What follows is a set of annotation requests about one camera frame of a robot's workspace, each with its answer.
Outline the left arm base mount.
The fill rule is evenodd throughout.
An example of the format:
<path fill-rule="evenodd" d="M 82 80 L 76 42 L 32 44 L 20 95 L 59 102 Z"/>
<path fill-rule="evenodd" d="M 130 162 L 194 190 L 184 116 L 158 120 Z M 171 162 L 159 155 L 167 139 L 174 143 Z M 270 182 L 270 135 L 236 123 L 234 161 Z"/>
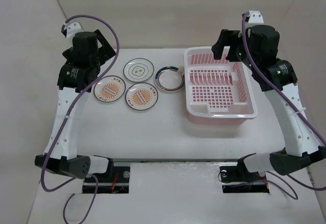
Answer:
<path fill-rule="evenodd" d="M 129 193 L 130 164 L 114 165 L 106 173 L 95 173 L 98 179 L 97 194 Z"/>

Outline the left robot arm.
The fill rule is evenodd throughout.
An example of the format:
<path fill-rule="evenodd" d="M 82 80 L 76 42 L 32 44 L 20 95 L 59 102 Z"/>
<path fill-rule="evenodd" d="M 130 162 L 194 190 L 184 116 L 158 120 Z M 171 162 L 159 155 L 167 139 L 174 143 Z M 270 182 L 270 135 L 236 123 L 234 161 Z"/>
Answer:
<path fill-rule="evenodd" d="M 63 52 L 66 63 L 58 78 L 58 103 L 49 143 L 44 153 L 35 157 L 35 166 L 62 176 L 83 179 L 96 174 L 101 181 L 113 178 L 112 160 L 77 153 L 77 133 L 84 106 L 100 67 L 116 52 L 100 32 L 79 32 L 72 47 Z"/>

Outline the white plate teal red rim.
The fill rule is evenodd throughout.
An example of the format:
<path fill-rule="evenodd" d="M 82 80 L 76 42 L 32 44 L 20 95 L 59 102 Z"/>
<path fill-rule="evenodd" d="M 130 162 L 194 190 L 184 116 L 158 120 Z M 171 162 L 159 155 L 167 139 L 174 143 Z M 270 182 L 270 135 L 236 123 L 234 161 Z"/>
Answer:
<path fill-rule="evenodd" d="M 175 92 L 184 86 L 184 69 L 165 66 L 159 69 L 154 77 L 155 85 L 165 92 Z"/>

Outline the orange sunburst plate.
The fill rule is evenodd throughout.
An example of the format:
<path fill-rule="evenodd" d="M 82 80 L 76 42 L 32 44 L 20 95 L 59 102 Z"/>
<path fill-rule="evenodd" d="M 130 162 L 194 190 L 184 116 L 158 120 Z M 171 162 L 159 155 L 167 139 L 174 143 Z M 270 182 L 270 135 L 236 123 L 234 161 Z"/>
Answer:
<path fill-rule="evenodd" d="M 158 102 L 158 90 L 147 82 L 135 83 L 127 89 L 125 102 L 133 110 L 149 110 Z"/>
<path fill-rule="evenodd" d="M 95 98 L 104 103 L 111 103 L 119 100 L 125 93 L 125 81 L 115 75 L 103 77 L 97 82 L 93 89 Z"/>

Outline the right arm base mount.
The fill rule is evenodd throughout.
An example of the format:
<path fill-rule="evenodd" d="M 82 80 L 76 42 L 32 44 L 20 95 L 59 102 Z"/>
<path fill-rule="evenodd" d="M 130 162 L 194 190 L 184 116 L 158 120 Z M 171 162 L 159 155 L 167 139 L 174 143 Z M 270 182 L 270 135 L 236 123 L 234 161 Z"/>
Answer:
<path fill-rule="evenodd" d="M 220 165 L 218 179 L 223 193 L 269 193 L 268 183 L 258 173 L 242 173 L 235 165 Z"/>

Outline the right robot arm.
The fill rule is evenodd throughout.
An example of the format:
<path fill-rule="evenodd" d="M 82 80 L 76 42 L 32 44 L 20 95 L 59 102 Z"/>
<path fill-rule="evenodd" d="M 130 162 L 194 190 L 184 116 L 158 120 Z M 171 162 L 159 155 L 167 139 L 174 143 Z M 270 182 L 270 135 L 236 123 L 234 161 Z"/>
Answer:
<path fill-rule="evenodd" d="M 250 154 L 237 161 L 235 180 L 244 181 L 259 171 L 275 171 L 285 176 L 325 159 L 323 139 L 307 121 L 298 95 L 293 66 L 277 57 L 280 35 L 269 25 L 255 25 L 242 31 L 221 30 L 211 48 L 219 59 L 228 46 L 227 60 L 242 62 L 252 72 L 269 100 L 281 127 L 284 149 Z"/>

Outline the white plate green flower pattern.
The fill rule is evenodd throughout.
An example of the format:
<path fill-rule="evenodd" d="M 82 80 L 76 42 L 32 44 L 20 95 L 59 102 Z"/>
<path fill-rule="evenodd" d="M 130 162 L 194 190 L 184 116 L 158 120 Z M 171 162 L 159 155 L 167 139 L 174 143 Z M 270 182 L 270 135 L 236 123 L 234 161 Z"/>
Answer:
<path fill-rule="evenodd" d="M 145 82 L 152 77 L 154 66 L 145 58 L 135 58 L 126 63 L 123 69 L 125 78 L 131 82 Z"/>

